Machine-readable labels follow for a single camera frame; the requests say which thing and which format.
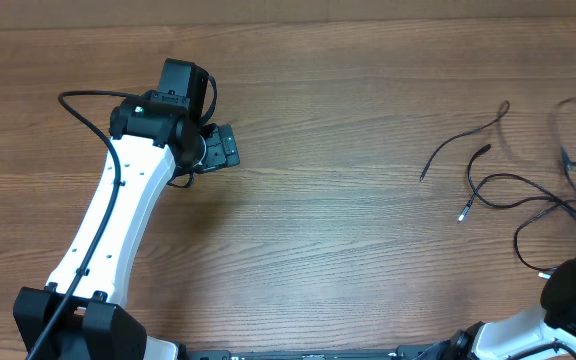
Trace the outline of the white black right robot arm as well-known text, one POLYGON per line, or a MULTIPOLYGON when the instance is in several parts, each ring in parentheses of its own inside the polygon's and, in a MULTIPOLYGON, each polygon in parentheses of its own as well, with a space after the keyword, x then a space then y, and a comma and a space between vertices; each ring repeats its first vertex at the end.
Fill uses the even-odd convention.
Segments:
POLYGON ((458 335, 445 359, 576 359, 576 260, 547 280, 540 303, 508 319, 480 323, 458 335))

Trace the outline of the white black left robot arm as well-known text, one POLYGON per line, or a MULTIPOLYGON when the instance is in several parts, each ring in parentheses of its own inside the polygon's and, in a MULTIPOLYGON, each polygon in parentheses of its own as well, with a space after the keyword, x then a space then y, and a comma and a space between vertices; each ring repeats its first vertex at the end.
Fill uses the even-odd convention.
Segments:
POLYGON ((231 126, 204 103, 216 81, 193 62, 165 60, 159 85, 120 93, 103 133, 59 95, 62 107, 105 144, 107 158, 82 224, 41 289, 23 287, 13 317, 31 359, 187 359, 182 344, 148 335, 125 309, 134 260, 152 210, 175 178, 239 165, 231 126))

